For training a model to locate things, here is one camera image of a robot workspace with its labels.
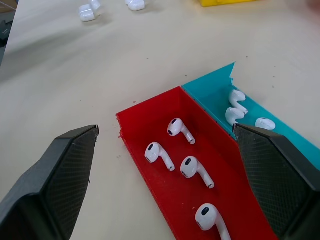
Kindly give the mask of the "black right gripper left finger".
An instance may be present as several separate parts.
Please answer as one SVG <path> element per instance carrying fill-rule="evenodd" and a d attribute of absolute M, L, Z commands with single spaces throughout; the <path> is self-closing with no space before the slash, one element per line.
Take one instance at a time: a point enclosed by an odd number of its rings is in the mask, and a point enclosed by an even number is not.
<path fill-rule="evenodd" d="M 2 240 L 69 240 L 88 185 L 98 125 L 56 137 L 0 203 Z"/>

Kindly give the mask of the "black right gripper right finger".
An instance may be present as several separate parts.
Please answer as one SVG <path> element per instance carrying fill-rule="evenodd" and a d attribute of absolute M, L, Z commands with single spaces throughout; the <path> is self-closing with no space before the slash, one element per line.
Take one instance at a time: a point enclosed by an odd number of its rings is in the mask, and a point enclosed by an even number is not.
<path fill-rule="evenodd" d="M 320 238 L 320 171 L 284 135 L 232 127 L 251 190 L 280 240 Z"/>

